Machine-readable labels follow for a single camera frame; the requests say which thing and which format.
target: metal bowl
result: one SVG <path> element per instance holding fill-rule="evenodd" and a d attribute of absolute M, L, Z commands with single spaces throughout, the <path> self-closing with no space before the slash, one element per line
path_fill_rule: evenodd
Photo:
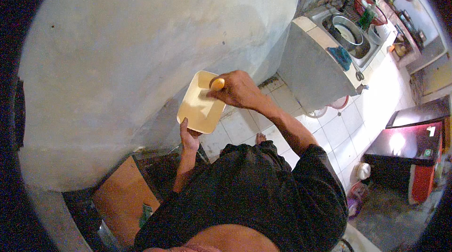
<path fill-rule="evenodd" d="M 329 31 L 333 37 L 344 47 L 347 51 L 351 51 L 355 49 L 357 46 L 363 44 L 364 37 L 359 29 L 351 20 L 343 17 L 343 16 L 335 16 L 332 19 L 332 29 Z M 351 34 L 351 39 L 349 40 L 343 37 L 341 31 L 337 29 L 337 27 L 343 27 L 345 32 L 349 32 Z"/>

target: metal basin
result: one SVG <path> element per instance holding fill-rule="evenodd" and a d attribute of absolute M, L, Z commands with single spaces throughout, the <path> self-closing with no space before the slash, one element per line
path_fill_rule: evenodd
<path fill-rule="evenodd" d="M 328 28 L 333 25 L 333 18 L 335 16 L 344 17 L 336 8 L 331 5 L 321 6 L 310 12 L 305 13 L 313 23 L 315 23 L 320 29 L 324 30 L 326 33 L 331 35 L 332 40 L 336 42 L 337 45 L 343 46 L 343 44 L 338 41 L 329 31 Z M 360 72 L 363 72 L 370 62 L 373 60 L 375 55 L 380 50 L 381 46 L 376 45 L 370 40 L 369 35 L 360 30 L 363 36 L 363 42 L 360 45 L 356 45 L 353 49 L 348 50 L 353 62 Z"/>
<path fill-rule="evenodd" d="M 347 51 L 363 44 L 364 37 L 360 29 L 343 16 L 331 15 L 325 18 L 322 25 Z"/>

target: wooden board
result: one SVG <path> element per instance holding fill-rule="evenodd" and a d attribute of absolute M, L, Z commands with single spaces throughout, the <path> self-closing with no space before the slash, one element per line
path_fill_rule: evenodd
<path fill-rule="evenodd" d="M 94 193 L 93 202 L 118 242 L 125 246 L 133 245 L 140 230 L 143 203 L 150 205 L 154 212 L 160 206 L 132 157 Z"/>

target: sticker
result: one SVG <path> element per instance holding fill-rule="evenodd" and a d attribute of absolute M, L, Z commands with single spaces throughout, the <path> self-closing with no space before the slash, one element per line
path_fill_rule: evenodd
<path fill-rule="evenodd" d="M 429 135 L 430 137 L 435 135 L 435 129 L 436 129 L 436 126 L 427 127 L 427 131 L 430 131 L 430 135 Z"/>

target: rag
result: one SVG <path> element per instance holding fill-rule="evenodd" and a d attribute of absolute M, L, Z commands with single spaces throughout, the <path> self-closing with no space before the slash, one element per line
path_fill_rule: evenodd
<path fill-rule="evenodd" d="M 347 50 L 342 46 L 332 48 L 326 48 L 328 52 L 336 59 L 336 61 L 342 66 L 342 69 L 348 71 L 350 69 L 350 64 L 352 63 L 352 58 L 348 54 Z"/>

